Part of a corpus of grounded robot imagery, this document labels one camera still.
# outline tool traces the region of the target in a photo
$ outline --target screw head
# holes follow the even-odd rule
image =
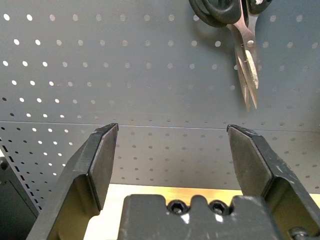
[[[167,209],[170,213],[178,216],[186,214],[189,210],[187,205],[181,200],[172,200],[169,202]]]
[[[251,48],[253,45],[254,45],[254,41],[253,40],[249,40],[247,43],[246,43],[246,45],[249,47],[249,48]]]

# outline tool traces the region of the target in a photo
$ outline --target black plastic part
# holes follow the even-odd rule
[[[257,4],[255,0],[247,0],[249,3],[249,11],[251,14],[260,14],[271,4],[272,0],[263,0],[262,3]]]
[[[226,26],[225,23],[222,23],[211,16],[209,13],[203,11],[197,3],[197,0],[189,0],[191,8],[194,13],[206,24],[214,28],[223,28]]]
[[[213,213],[207,200],[193,196],[186,214],[168,212],[161,195],[124,199],[118,240],[283,240],[261,197],[235,196],[233,212]]]
[[[64,167],[27,240],[83,240],[110,183],[118,124],[97,128]]]
[[[209,14],[223,24],[235,24],[241,17],[241,0],[231,0],[225,7],[216,7],[209,0],[202,0]]]
[[[0,166],[0,239],[25,240],[39,212],[5,157]]]
[[[243,194],[264,198],[285,239],[291,239],[288,232],[296,227],[311,237],[319,236],[320,209],[265,138],[237,125],[229,125],[227,132]]]

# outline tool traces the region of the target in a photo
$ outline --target pegboard hole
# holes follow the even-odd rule
[[[198,17],[197,15],[193,15],[193,20],[194,20],[195,22],[197,22],[197,21],[199,21],[199,17]]]
[[[95,19],[96,19],[98,22],[100,22],[100,21],[102,20],[102,17],[101,17],[100,14],[97,14],[97,15],[95,16]]]
[[[54,20],[56,20],[56,17],[55,17],[55,15],[50,14],[49,19],[53,22]]]
[[[77,14],[73,14],[72,15],[72,19],[73,19],[73,21],[78,21],[78,15]]]
[[[298,15],[298,16],[296,16],[296,18],[295,18],[295,20],[298,22],[298,23],[300,23],[302,20],[303,20],[303,16],[302,15]]]
[[[32,21],[33,18],[32,18],[32,16],[30,14],[27,14],[26,15],[26,19],[28,19],[29,21]]]
[[[175,15],[170,14],[170,15],[168,16],[168,19],[169,19],[170,22],[173,22],[173,21],[175,20]]]
[[[272,16],[270,17],[270,22],[275,22],[276,19],[277,19],[277,16],[276,16],[276,15],[272,15]]]
[[[3,18],[4,18],[6,21],[9,21],[9,20],[10,20],[9,15],[8,15],[8,14],[6,14],[6,13],[3,15]]]
[[[291,49],[293,46],[294,46],[294,43],[292,41],[288,42],[288,44],[286,45],[288,49]]]
[[[319,46],[319,43],[315,42],[315,43],[312,44],[311,47],[312,47],[313,49],[316,49],[318,46]]]
[[[127,47],[128,46],[128,41],[127,40],[123,40],[122,41],[122,46]]]
[[[148,22],[150,20],[150,16],[148,14],[143,16],[143,19]]]
[[[120,15],[120,21],[121,21],[121,22],[124,22],[125,20],[126,20],[126,15],[121,14],[121,15]]]

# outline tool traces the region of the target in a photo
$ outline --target pegboard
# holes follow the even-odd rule
[[[112,183],[234,189],[225,128],[238,124],[277,138],[271,146],[291,167],[299,164],[295,173],[316,193],[319,7],[316,0],[274,0],[260,15],[258,109],[246,112],[230,31],[203,23],[187,0],[5,0],[5,154],[34,181],[28,186],[41,206],[89,133],[117,122]]]

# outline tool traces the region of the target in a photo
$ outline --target scissor blade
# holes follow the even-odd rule
[[[244,102],[245,102],[245,107],[246,107],[246,110],[249,112],[250,108],[251,108],[250,98],[249,98],[249,88],[248,88],[248,84],[246,82],[243,68],[240,64],[241,60],[239,59],[237,52],[235,53],[235,59],[236,59],[236,65],[238,66],[238,76],[239,76],[240,86],[241,86],[241,90],[242,90],[242,95],[243,95]]]
[[[255,108],[257,108],[257,104],[258,104],[257,89],[259,84],[258,73],[257,73],[256,65],[254,63],[254,60],[252,58],[250,51],[245,50],[245,55],[247,59],[246,63],[248,65],[248,70],[250,73],[250,77],[246,78],[246,83],[248,84],[253,104]]]

